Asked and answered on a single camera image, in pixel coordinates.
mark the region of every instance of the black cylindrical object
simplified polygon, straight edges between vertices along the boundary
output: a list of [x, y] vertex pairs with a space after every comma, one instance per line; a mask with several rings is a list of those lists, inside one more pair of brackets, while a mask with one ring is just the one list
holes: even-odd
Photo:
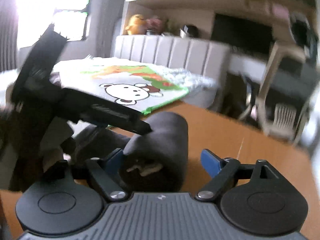
[[[152, 132], [135, 134], [126, 147], [127, 155], [119, 174], [134, 191], [169, 192], [178, 191], [185, 178], [188, 162], [188, 123], [180, 115], [159, 112], [145, 120]], [[137, 164], [162, 165], [159, 171], [147, 176], [141, 175]]]

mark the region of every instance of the blue gripper part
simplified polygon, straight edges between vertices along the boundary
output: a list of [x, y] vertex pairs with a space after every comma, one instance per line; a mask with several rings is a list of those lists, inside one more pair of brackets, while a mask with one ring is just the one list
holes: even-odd
[[211, 178], [215, 177], [221, 171], [222, 159], [214, 155], [208, 149], [202, 150], [200, 161], [202, 167], [209, 173]]

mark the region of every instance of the bright window light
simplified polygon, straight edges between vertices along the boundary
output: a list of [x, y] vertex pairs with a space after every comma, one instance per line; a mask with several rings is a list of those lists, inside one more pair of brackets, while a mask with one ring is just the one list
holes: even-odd
[[[54, 30], [70, 40], [81, 40], [87, 12], [83, 10], [89, 0], [17, 0], [19, 26], [18, 48], [32, 46], [50, 23]], [[54, 14], [55, 9], [63, 10]]]

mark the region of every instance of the black circular pad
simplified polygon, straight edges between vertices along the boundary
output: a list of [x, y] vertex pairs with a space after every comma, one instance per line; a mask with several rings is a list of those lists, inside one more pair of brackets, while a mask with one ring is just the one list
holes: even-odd
[[76, 204], [76, 198], [65, 192], [55, 192], [44, 195], [38, 203], [39, 208], [49, 214], [67, 212]]
[[222, 214], [252, 234], [275, 236], [299, 230], [308, 213], [306, 200], [292, 185], [281, 187], [272, 181], [259, 179], [229, 190], [220, 202]]
[[276, 213], [285, 206], [285, 199], [277, 193], [258, 192], [248, 198], [248, 205], [260, 213]]
[[34, 183], [18, 200], [17, 218], [23, 230], [47, 236], [79, 231], [95, 222], [103, 200], [93, 189], [57, 179]]

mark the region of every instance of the stuffed toy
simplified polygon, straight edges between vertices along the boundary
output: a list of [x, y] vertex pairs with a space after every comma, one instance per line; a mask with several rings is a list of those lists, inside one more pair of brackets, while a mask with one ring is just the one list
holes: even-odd
[[136, 14], [130, 18], [128, 26], [125, 28], [129, 35], [145, 34], [147, 28], [147, 22], [143, 18], [143, 15]]

